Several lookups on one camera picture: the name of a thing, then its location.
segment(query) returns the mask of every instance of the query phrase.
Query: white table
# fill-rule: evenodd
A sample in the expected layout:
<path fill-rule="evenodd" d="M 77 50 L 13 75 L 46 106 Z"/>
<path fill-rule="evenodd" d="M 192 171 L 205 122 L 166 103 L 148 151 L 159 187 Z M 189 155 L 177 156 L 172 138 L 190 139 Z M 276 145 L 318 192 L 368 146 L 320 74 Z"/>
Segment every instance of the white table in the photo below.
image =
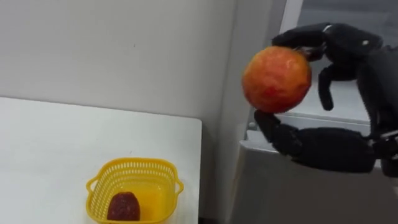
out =
<path fill-rule="evenodd" d="M 198 221 L 201 121 L 0 98 L 2 223 L 94 223 L 86 182 L 117 157 L 177 166 L 185 190 L 170 223 Z"/>

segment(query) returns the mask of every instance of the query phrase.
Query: red apple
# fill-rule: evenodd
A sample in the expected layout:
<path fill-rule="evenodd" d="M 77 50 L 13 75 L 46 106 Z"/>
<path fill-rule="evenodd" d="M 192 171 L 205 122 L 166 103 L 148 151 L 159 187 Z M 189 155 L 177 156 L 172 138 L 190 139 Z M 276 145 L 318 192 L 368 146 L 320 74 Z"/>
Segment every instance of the red apple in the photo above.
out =
<path fill-rule="evenodd" d="M 246 67 L 243 92 L 253 107 L 266 113 L 283 113 L 304 99 L 311 73 L 301 53 L 287 47 L 267 47 Z"/>

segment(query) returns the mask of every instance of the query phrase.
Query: robotic hand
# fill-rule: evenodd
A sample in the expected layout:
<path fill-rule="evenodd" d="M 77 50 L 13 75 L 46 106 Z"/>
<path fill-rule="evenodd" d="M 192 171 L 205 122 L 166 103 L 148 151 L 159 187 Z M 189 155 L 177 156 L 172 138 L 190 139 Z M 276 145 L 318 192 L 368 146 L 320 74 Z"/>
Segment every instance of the robotic hand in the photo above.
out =
<path fill-rule="evenodd" d="M 333 109 L 332 81 L 356 80 L 371 121 L 371 134 L 343 128 L 297 129 L 257 110 L 254 119 L 281 154 L 316 169 L 370 172 L 376 159 L 383 173 L 398 177 L 398 48 L 382 46 L 381 37 L 346 24 L 315 24 L 278 35 L 273 45 L 305 49 L 309 60 L 324 55 L 332 64 L 318 79 L 325 110 Z"/>

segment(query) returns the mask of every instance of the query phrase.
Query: plastic basket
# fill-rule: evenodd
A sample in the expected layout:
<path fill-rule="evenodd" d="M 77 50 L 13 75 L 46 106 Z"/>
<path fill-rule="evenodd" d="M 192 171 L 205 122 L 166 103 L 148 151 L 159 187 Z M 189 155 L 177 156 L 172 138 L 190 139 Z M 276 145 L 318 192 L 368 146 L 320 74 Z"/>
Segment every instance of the plastic basket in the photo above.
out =
<path fill-rule="evenodd" d="M 91 185 L 96 182 L 94 190 Z M 105 164 L 98 175 L 86 184 L 87 214 L 103 223 L 165 223 L 177 206 L 183 184 L 175 166 L 162 159 L 121 158 Z M 119 192 L 132 192 L 141 208 L 140 221 L 107 220 L 112 197 Z"/>

